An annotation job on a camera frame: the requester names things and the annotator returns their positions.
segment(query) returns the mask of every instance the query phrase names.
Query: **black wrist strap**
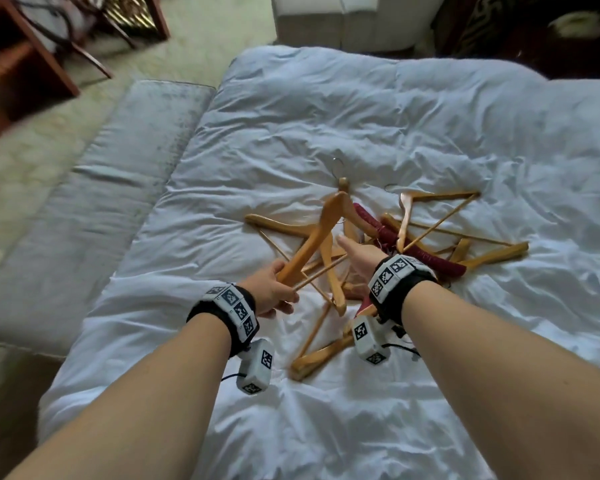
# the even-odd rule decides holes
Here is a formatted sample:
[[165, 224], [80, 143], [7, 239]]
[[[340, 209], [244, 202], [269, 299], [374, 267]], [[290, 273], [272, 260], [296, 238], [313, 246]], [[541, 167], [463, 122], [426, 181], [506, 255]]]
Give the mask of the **black wrist strap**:
[[260, 329], [255, 310], [256, 302], [251, 293], [227, 283], [207, 291], [189, 312], [187, 322], [200, 313], [218, 317], [231, 334], [230, 357], [233, 357], [248, 350], [251, 339]]
[[369, 282], [369, 298], [378, 310], [380, 323], [393, 320], [401, 326], [404, 299], [423, 281], [437, 282], [431, 268], [415, 258], [396, 255], [380, 261]]

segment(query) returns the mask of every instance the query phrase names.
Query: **person's right hand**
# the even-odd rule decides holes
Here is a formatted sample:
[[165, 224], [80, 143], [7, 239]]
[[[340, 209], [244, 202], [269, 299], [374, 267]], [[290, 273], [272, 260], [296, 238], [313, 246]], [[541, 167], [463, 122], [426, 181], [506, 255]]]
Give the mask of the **person's right hand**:
[[359, 244], [344, 235], [337, 236], [336, 241], [348, 254], [353, 270], [366, 282], [371, 281], [378, 263], [388, 257], [375, 246]]

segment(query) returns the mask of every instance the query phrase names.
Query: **white duvet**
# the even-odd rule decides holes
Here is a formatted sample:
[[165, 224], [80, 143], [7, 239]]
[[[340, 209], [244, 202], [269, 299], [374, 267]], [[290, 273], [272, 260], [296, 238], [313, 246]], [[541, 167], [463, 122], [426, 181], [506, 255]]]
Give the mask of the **white duvet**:
[[[530, 251], [453, 290], [600, 366], [600, 82], [547, 82], [497, 61], [257, 48], [227, 71], [167, 193], [84, 321], [42, 398], [41, 439], [172, 337], [215, 280], [239, 280], [276, 257], [245, 214], [316, 221], [335, 191], [334, 157], [354, 200], [375, 214], [399, 213], [400, 188], [479, 189], [445, 225], [529, 241]], [[414, 220], [432, 223], [452, 205], [416, 206]], [[299, 244], [272, 237], [289, 252]], [[307, 287], [294, 315], [262, 321], [276, 349], [271, 386], [247, 396], [222, 383], [195, 478], [492, 476], [407, 352], [373, 367], [349, 349], [305, 383], [288, 379], [321, 307]], [[315, 347], [339, 337], [356, 307], [332, 315]]]

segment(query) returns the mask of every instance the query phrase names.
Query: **person's left hand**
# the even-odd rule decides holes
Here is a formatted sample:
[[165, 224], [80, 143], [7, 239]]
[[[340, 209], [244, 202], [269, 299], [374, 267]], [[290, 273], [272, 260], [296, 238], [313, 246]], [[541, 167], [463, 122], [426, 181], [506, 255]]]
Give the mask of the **person's left hand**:
[[297, 303], [300, 297], [293, 288], [277, 281], [276, 274], [284, 268], [285, 262], [276, 259], [268, 266], [256, 271], [248, 278], [238, 283], [245, 288], [256, 300], [256, 315], [264, 318], [274, 318], [276, 310], [286, 315], [294, 312], [291, 303]]

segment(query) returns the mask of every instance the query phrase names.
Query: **person's left arm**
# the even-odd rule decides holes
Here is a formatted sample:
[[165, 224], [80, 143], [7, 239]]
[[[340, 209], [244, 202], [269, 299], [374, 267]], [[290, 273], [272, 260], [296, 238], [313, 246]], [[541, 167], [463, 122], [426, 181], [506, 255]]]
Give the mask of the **person's left arm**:
[[[288, 302], [297, 302], [297, 293], [276, 281], [282, 266], [276, 261], [239, 283], [253, 295], [258, 315], [293, 311]], [[7, 480], [190, 478], [231, 346], [224, 322], [208, 313], [195, 315]]]

